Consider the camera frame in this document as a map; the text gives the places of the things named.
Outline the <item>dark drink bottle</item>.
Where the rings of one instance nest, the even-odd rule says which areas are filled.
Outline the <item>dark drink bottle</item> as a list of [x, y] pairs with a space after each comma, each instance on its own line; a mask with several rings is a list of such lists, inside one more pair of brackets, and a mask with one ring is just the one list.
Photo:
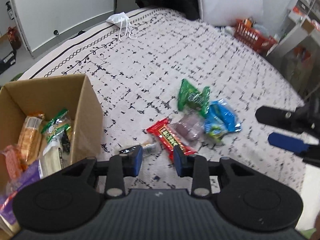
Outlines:
[[16, 28], [9, 27], [7, 31], [8, 40], [13, 50], [18, 50], [21, 47], [21, 41]]

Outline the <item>purple clear snack packet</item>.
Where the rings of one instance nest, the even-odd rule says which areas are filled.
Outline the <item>purple clear snack packet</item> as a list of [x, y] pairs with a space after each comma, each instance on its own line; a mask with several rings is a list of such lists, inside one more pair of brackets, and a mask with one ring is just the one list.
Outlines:
[[187, 114], [172, 127], [185, 140], [197, 141], [204, 133], [204, 119], [197, 114]]

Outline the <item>red snack packet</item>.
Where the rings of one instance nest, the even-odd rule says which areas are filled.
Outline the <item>red snack packet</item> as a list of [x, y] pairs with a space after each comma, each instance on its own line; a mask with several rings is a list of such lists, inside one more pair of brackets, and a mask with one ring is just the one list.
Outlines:
[[170, 126], [168, 118], [157, 121], [146, 129], [148, 133], [155, 136], [161, 145], [168, 152], [169, 159], [174, 162], [174, 147], [179, 146], [184, 155], [192, 155], [197, 153], [191, 146], [185, 144], [178, 133]]

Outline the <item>orange sausage snack pack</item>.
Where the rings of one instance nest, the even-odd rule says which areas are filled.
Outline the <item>orange sausage snack pack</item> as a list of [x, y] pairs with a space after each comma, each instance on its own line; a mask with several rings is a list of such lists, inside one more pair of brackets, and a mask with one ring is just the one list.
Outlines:
[[7, 172], [11, 180], [20, 178], [27, 166], [22, 160], [20, 149], [16, 145], [7, 146], [2, 152], [5, 156]]

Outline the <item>dark green candy packet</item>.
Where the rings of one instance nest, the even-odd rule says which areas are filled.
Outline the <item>dark green candy packet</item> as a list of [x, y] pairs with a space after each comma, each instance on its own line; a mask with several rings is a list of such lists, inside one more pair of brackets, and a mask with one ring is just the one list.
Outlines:
[[206, 86], [202, 91], [193, 86], [187, 79], [181, 81], [178, 93], [177, 107], [184, 111], [185, 106], [198, 111], [200, 116], [206, 117], [209, 110], [210, 87]]

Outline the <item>white desk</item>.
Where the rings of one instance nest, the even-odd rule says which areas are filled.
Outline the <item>white desk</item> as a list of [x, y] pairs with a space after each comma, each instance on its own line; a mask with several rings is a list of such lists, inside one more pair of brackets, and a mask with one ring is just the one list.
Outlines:
[[292, 0], [266, 59], [305, 100], [319, 93], [319, 0]]

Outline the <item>purple bread package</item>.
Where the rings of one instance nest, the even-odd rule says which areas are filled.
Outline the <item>purple bread package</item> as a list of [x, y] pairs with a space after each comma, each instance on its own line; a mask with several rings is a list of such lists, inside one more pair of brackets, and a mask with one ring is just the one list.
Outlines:
[[23, 188], [40, 179], [39, 160], [36, 160], [19, 178], [8, 182], [5, 192], [1, 194], [1, 229], [9, 236], [13, 236], [20, 229], [12, 209], [14, 197]]

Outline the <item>brown cardboard box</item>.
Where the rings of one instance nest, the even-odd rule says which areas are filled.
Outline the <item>brown cardboard box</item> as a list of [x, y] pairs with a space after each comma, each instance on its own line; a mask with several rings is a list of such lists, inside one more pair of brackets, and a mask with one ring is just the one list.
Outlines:
[[46, 120], [68, 109], [73, 122], [71, 162], [98, 156], [103, 135], [103, 111], [85, 74], [13, 81], [1, 88], [1, 149], [16, 144], [30, 114]]

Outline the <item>white face mask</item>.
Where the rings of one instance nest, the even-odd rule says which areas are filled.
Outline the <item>white face mask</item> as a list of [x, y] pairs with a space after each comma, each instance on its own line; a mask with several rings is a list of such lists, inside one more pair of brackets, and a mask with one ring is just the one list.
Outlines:
[[118, 39], [122, 42], [121, 37], [128, 37], [132, 40], [137, 38], [136, 35], [133, 35], [133, 26], [130, 23], [130, 18], [125, 14], [125, 12], [121, 12], [118, 14], [113, 14], [108, 17], [106, 20], [107, 23], [116, 25], [119, 28]]

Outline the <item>white laptop bag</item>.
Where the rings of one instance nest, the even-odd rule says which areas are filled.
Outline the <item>white laptop bag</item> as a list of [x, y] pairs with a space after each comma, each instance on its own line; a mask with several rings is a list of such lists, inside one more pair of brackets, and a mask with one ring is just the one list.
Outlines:
[[263, 21], [263, 0], [198, 0], [200, 18], [214, 26], [235, 25], [236, 20]]

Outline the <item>light blue plum candy packet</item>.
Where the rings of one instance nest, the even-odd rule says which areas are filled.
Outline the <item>light blue plum candy packet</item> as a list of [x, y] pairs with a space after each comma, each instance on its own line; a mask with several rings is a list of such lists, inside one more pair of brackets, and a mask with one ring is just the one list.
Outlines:
[[215, 142], [220, 143], [228, 130], [220, 118], [208, 114], [204, 120], [204, 132]]

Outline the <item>green striped snack pack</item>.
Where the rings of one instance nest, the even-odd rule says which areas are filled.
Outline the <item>green striped snack pack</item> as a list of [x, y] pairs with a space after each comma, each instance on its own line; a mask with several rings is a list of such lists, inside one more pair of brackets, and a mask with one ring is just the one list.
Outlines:
[[69, 141], [72, 139], [72, 120], [69, 116], [69, 110], [63, 108], [57, 115], [52, 118], [42, 129], [41, 134], [49, 143], [51, 139], [66, 131]]

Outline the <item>blue snack packet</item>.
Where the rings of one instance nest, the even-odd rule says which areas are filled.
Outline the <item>blue snack packet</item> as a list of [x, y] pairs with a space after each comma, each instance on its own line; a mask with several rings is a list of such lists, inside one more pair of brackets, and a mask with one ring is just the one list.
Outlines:
[[210, 109], [223, 122], [229, 133], [242, 130], [240, 119], [225, 99], [212, 101]]

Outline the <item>white rice cake pack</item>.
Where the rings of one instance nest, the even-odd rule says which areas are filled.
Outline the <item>white rice cake pack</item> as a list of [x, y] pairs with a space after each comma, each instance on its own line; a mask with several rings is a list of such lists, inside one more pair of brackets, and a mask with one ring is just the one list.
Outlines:
[[43, 150], [39, 160], [40, 178], [46, 178], [68, 167], [71, 164], [70, 153], [71, 143], [64, 129], [61, 133], [54, 135]]

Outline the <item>orange rice cracker pack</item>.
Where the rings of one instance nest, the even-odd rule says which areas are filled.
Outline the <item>orange rice cracker pack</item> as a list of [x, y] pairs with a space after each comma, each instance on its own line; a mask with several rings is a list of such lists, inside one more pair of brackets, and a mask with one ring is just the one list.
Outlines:
[[32, 164], [38, 158], [44, 118], [44, 113], [37, 112], [28, 115], [24, 121], [18, 140], [18, 148], [25, 165]]

